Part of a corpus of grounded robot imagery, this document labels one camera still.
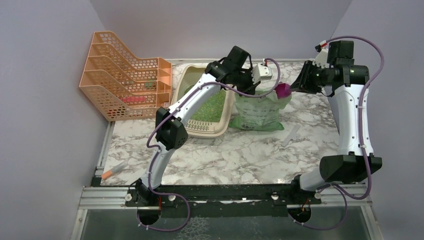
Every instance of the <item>black mounting plate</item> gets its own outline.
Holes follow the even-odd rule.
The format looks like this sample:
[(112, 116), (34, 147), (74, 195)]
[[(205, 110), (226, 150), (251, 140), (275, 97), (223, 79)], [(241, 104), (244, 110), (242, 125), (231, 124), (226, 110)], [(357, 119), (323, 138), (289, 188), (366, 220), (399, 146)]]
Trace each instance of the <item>black mounting plate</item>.
[[(310, 204), (321, 203), (321, 200), (314, 198), (313, 193), (309, 196), (293, 196), (290, 184), (161, 185), (156, 191), (184, 196), (189, 201), (192, 217), (287, 217), (287, 205), (302, 205), (307, 198)], [(153, 201), (150, 205), (143, 203), (134, 189), (129, 193), (133, 197), (131, 201), (125, 202), (126, 207), (159, 206), (159, 201)], [(277, 195), (278, 199), (272, 199), (271, 195)], [(162, 196), (160, 206), (164, 218), (187, 216), (186, 203), (181, 198), (176, 197), (170, 201), (167, 196)]]

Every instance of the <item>white connector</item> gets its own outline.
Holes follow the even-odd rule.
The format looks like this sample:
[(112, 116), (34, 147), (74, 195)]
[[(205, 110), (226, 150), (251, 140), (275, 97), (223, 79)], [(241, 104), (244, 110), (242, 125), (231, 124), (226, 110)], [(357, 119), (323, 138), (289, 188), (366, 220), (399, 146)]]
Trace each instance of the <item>white connector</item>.
[(269, 66), (263, 64), (257, 64), (252, 70), (253, 84), (259, 83), (263, 80), (271, 80), (273, 78), (273, 72)]
[(315, 59), (310, 59), (310, 60), (312, 61), (313, 65), (315, 65), (319, 68), (328, 69), (330, 67), (330, 65), (327, 63), (328, 54), (329, 54), (329, 50), (327, 48), (323, 48), (318, 53), (318, 55), (315, 57)]

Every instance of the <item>glass panel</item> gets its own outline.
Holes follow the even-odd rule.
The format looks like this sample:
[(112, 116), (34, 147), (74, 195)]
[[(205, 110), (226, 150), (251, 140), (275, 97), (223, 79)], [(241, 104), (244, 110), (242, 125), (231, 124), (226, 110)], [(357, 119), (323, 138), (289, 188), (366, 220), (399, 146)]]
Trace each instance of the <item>glass panel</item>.
[[(309, 224), (331, 226), (343, 214), (343, 207), (314, 207)], [(161, 218), (154, 226), (174, 228), (182, 218)], [(301, 227), (289, 217), (194, 217), (188, 225), (176, 232), (146, 231), (138, 227), (135, 210), (89, 210), (85, 221), (83, 240), (367, 240), (371, 239), (360, 207), (349, 207), (348, 216), (339, 228), (329, 231)]]

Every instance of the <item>orange plastic rack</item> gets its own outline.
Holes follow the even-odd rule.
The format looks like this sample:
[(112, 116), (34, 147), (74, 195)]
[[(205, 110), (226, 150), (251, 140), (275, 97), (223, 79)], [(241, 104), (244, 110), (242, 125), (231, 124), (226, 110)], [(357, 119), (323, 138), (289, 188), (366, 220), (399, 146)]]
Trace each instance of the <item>orange plastic rack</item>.
[(172, 66), (137, 58), (111, 31), (95, 32), (80, 89), (110, 122), (147, 119), (172, 98)]

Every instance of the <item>litter box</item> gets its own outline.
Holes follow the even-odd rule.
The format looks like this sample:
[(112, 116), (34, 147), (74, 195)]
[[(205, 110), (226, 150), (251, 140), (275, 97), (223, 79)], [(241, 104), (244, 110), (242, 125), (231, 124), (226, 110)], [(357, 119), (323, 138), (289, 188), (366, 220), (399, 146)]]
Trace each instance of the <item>litter box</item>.
[[(171, 104), (174, 104), (181, 99), (185, 92), (200, 79), (205, 73), (206, 66), (188, 65), (181, 74), (181, 79), (178, 82)], [(222, 114), (219, 121), (201, 121), (190, 119), (185, 126), (188, 135), (198, 138), (216, 138), (222, 135), (228, 128), (231, 112), (234, 103), (234, 92), (224, 91), (225, 100), (223, 102)]]

